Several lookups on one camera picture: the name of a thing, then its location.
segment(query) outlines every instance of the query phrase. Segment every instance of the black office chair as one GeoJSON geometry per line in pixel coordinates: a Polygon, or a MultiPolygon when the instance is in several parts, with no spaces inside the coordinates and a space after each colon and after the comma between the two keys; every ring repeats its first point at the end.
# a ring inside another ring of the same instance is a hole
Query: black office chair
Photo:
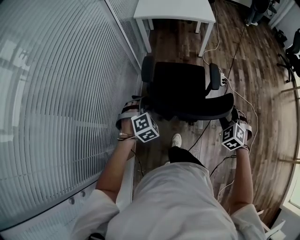
{"type": "Polygon", "coordinates": [[[300,77],[300,59],[297,57],[297,53],[300,51],[300,29],[298,29],[294,36],[294,42],[292,46],[285,50],[285,55],[288,58],[286,60],[281,54],[278,54],[279,57],[283,59],[284,64],[278,63],[278,67],[284,67],[288,70],[289,79],[286,80],[286,83],[289,83],[291,80],[295,80],[294,72],[300,77]]]}
{"type": "Polygon", "coordinates": [[[233,94],[206,98],[218,90],[220,71],[210,64],[210,83],[205,89],[204,67],[186,63],[157,62],[151,56],[142,63],[142,81],[148,83],[150,105],[166,120],[214,120],[228,116],[233,109],[233,94]]]}

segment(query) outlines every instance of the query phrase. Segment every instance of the person standing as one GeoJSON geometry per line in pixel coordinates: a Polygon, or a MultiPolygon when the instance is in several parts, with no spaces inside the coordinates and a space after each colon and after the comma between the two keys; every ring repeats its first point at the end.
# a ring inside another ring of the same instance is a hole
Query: person standing
{"type": "Polygon", "coordinates": [[[257,26],[257,22],[261,20],[263,14],[266,11],[268,11],[269,4],[269,0],[253,0],[250,7],[249,15],[246,19],[246,26],[257,26]]]}

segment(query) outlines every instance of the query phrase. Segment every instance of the table leg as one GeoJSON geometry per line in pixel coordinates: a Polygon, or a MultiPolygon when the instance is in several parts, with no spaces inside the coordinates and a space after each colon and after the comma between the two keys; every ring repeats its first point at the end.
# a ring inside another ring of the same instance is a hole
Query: table leg
{"type": "Polygon", "coordinates": [[[197,23],[196,33],[199,33],[199,32],[200,32],[200,26],[201,26],[201,21],[199,21],[199,22],[197,23]]]}
{"type": "Polygon", "coordinates": [[[148,23],[149,23],[150,30],[154,30],[152,19],[148,19],[148,23]]]}
{"type": "Polygon", "coordinates": [[[198,55],[199,57],[203,56],[203,52],[205,50],[206,44],[208,42],[208,39],[210,38],[210,33],[211,33],[211,30],[212,30],[213,26],[214,26],[213,22],[210,22],[208,24],[208,28],[206,30],[205,37],[204,37],[203,42],[202,42],[201,50],[200,50],[199,55],[198,55]]]}
{"type": "Polygon", "coordinates": [[[137,23],[137,25],[138,25],[138,27],[140,29],[141,36],[142,36],[142,39],[144,41],[146,50],[147,50],[148,53],[151,53],[151,46],[150,46],[150,42],[149,42],[149,39],[148,39],[148,35],[147,35],[147,32],[146,32],[143,20],[140,19],[140,18],[137,18],[136,19],[136,23],[137,23]]]}

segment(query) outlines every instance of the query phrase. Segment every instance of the leg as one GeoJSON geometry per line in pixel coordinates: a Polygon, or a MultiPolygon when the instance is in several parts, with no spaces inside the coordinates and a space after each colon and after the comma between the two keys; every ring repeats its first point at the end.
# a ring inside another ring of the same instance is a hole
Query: leg
{"type": "Polygon", "coordinates": [[[204,167],[188,150],[176,146],[169,149],[169,160],[170,163],[195,163],[204,167]]]}
{"type": "Polygon", "coordinates": [[[193,156],[189,151],[181,149],[181,135],[176,133],[172,137],[172,147],[169,149],[169,161],[170,163],[195,163],[203,166],[200,161],[193,156]]]}
{"type": "Polygon", "coordinates": [[[148,23],[149,23],[150,30],[154,30],[152,19],[148,19],[148,23]]]}
{"type": "Polygon", "coordinates": [[[210,22],[208,24],[208,28],[206,30],[205,37],[204,37],[204,40],[202,42],[202,46],[201,46],[201,50],[200,50],[200,53],[199,53],[199,57],[202,57],[202,55],[203,55],[203,52],[205,50],[206,44],[208,42],[208,39],[210,38],[210,33],[211,33],[211,30],[212,30],[213,26],[214,26],[213,22],[210,22]]]}
{"type": "Polygon", "coordinates": [[[200,26],[201,26],[201,21],[198,21],[197,27],[196,27],[196,33],[200,32],[200,26]]]}
{"type": "Polygon", "coordinates": [[[254,17],[252,19],[252,23],[257,23],[261,18],[263,17],[263,14],[255,12],[254,17]]]}
{"type": "Polygon", "coordinates": [[[136,23],[137,23],[137,25],[140,29],[142,39],[143,39],[144,44],[146,46],[146,50],[147,50],[148,53],[151,53],[151,46],[150,46],[150,42],[149,42],[149,39],[148,39],[148,35],[147,35],[147,32],[146,32],[143,20],[140,19],[140,18],[137,18],[136,23]]]}
{"type": "Polygon", "coordinates": [[[255,9],[254,9],[254,5],[252,4],[250,7],[250,12],[249,12],[248,18],[246,20],[246,24],[252,23],[254,15],[255,15],[255,9]]]}

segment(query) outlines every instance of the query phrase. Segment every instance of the power strip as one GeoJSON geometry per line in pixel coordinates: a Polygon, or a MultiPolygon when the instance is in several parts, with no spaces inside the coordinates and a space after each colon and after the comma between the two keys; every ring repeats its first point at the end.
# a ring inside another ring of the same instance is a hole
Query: power strip
{"type": "Polygon", "coordinates": [[[220,78],[220,85],[221,86],[225,85],[225,81],[223,79],[225,79],[225,75],[224,75],[224,73],[221,73],[221,78],[220,78]]]}

